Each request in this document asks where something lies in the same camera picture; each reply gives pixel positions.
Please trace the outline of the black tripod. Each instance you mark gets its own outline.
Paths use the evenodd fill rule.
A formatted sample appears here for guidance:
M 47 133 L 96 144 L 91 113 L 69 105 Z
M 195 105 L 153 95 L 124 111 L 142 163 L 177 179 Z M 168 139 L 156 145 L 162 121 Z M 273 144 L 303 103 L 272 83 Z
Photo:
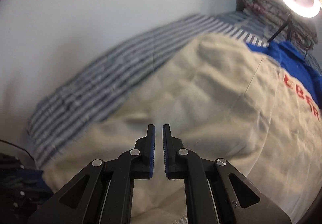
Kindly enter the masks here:
M 268 43 L 272 42 L 282 31 L 287 28 L 286 40 L 291 42 L 291 37 L 293 34 L 294 18 L 292 14 L 288 14 L 287 20 L 279 27 L 279 29 L 268 39 Z

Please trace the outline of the blue striped quilt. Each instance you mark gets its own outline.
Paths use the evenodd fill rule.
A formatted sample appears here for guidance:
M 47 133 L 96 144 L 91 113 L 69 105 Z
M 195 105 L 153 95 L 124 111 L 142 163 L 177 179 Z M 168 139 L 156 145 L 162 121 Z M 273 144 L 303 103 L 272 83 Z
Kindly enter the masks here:
M 38 168 L 109 117 L 129 94 L 194 37 L 215 32 L 256 46 L 270 29 L 249 11 L 194 14 L 126 40 L 90 63 L 36 106 L 28 126 Z

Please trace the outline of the floral folded comforter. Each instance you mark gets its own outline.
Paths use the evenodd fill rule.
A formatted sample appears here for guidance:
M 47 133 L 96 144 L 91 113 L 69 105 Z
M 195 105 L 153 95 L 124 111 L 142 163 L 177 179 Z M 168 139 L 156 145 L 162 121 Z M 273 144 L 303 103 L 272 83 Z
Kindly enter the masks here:
M 292 24 L 286 26 L 280 33 L 287 38 L 291 35 L 290 41 L 303 51 L 311 51 L 318 43 L 318 36 L 315 24 L 303 17 L 291 13 L 281 0 L 242 0 L 245 8 L 268 25 L 275 33 L 286 21 L 291 20 Z

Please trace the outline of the beige and blue jacket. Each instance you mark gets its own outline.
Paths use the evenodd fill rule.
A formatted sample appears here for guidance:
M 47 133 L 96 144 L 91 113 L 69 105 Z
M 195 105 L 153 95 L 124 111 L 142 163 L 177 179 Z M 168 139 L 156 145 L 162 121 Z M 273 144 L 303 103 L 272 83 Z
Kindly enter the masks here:
M 93 159 L 117 158 L 156 127 L 154 175 L 134 188 L 133 223 L 186 223 L 184 184 L 165 177 L 162 127 L 200 157 L 227 159 L 297 223 L 321 189 L 321 75 L 290 44 L 219 34 L 192 40 L 109 118 L 44 169 L 58 191 Z

